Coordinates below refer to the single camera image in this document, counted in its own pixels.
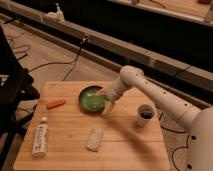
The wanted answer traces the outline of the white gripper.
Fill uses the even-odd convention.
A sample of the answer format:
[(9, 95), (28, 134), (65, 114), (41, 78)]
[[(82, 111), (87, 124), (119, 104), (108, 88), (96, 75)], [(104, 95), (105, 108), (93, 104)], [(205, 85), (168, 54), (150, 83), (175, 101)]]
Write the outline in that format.
[(114, 80), (109, 86), (106, 88), (102, 88), (98, 90), (95, 95), (101, 96), (106, 95), (107, 98), (111, 101), (105, 102), (104, 110), (102, 111), (102, 114), (108, 114), (114, 107), (116, 100), (120, 99), (122, 95), (130, 89), (130, 86), (125, 84), (121, 79)]

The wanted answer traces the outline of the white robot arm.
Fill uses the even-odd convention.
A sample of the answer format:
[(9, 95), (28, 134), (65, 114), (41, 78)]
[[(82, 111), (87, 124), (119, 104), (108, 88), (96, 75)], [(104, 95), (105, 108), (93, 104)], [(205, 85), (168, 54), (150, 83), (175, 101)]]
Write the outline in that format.
[(150, 98), (190, 135), (185, 171), (213, 171), (213, 106), (201, 110), (148, 81), (144, 72), (126, 65), (119, 76), (97, 92), (114, 102), (132, 87)]

